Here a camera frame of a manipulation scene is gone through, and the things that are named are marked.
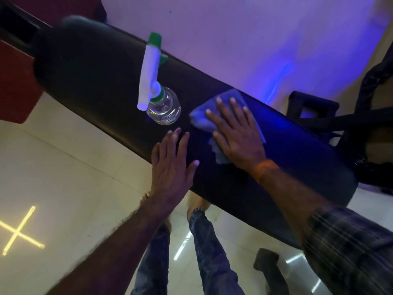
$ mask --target finger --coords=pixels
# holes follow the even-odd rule
[[[205,113],[206,113],[206,117],[211,122],[213,122],[217,126],[219,131],[222,132],[224,135],[229,135],[232,132],[232,128],[228,125],[228,123],[223,118],[213,113],[210,109],[207,109]]]
[[[233,108],[233,111],[235,112],[236,118],[239,121],[240,125],[241,126],[248,125],[246,116],[244,115],[244,112],[240,108],[240,105],[238,105],[238,103],[236,102],[236,99],[232,97],[229,100],[229,102],[230,102],[230,104],[231,104],[231,106]]]
[[[231,109],[227,107],[227,105],[222,101],[220,97],[216,98],[216,105],[222,115],[228,120],[229,125],[231,125],[233,129],[240,128],[240,124],[237,121],[236,117],[233,115]]]
[[[258,128],[257,123],[255,122],[254,116],[249,110],[248,107],[243,107],[243,112],[246,115],[246,119],[250,127],[252,128]]]
[[[177,158],[180,160],[184,160],[187,156],[187,146],[188,146],[188,140],[190,139],[190,133],[186,132],[182,139],[179,142],[179,149],[177,150]]]
[[[160,143],[155,144],[151,152],[151,164],[156,165],[160,161]]]
[[[189,188],[193,185],[195,172],[199,166],[199,160],[194,160],[189,164],[188,168],[185,171],[185,180],[189,184]]]
[[[167,144],[172,133],[173,131],[168,131],[165,137],[162,139],[162,142],[160,143],[160,159],[165,159],[167,157]]]
[[[176,144],[177,141],[179,140],[179,134],[181,131],[182,131],[181,128],[177,128],[169,138],[168,145],[167,145],[167,157],[170,158],[176,157]]]
[[[229,145],[226,138],[216,130],[213,132],[213,137],[216,140],[217,144],[219,144],[224,154],[227,153],[229,150]]]

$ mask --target microfiber cloth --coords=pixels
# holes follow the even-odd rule
[[[217,127],[206,117],[205,111],[207,109],[212,110],[212,112],[216,114],[220,114],[218,111],[218,108],[215,103],[215,99],[217,97],[220,97],[222,101],[230,108],[232,109],[232,106],[229,104],[229,100],[233,97],[236,99],[236,102],[240,105],[240,107],[246,106],[246,102],[244,101],[242,95],[240,94],[239,90],[237,89],[231,89],[228,90],[220,95],[217,95],[213,97],[212,99],[208,100],[204,104],[200,105],[196,109],[194,109],[190,114],[190,119],[191,119],[191,124],[195,126],[196,128],[202,129],[203,131],[206,131],[208,133],[212,133],[214,130],[217,130]],[[261,129],[258,126],[259,133],[261,134],[261,139],[263,143],[266,143],[266,140],[262,134]],[[225,157],[225,155],[222,153],[219,145],[216,143],[215,139],[212,137],[209,140],[209,144],[211,145],[211,150],[216,154],[216,163],[218,164],[226,164],[226,163],[231,163],[228,158]]]

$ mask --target person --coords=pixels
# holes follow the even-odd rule
[[[271,195],[315,273],[333,294],[393,294],[393,234],[357,213],[338,207],[269,160],[247,107],[216,99],[221,116],[213,136],[235,166]],[[170,224],[168,217],[193,184],[199,161],[186,165],[189,133],[169,131],[152,151],[152,186],[140,207],[49,292],[123,295],[136,274],[132,294],[166,294]],[[237,275],[206,219],[209,203],[194,195],[187,212],[205,294],[243,294]]]

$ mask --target hand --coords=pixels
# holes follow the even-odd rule
[[[159,197],[173,210],[184,198],[193,185],[195,171],[199,161],[195,160],[186,166],[187,145],[190,133],[185,133],[179,143],[176,154],[176,144],[181,129],[173,133],[168,131],[161,143],[157,143],[151,154],[153,165],[153,180],[151,184],[151,197]]]
[[[216,105],[226,120],[209,109],[206,116],[220,131],[214,131],[213,137],[225,156],[238,168],[252,173],[257,164],[266,160],[261,134],[250,110],[247,107],[241,109],[234,98],[229,102],[236,117],[219,97]]]

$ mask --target spray bottle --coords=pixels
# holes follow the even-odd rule
[[[152,32],[146,45],[139,81],[138,109],[161,125],[169,125],[180,116],[176,94],[157,82],[158,68],[168,56],[161,54],[161,35]]]

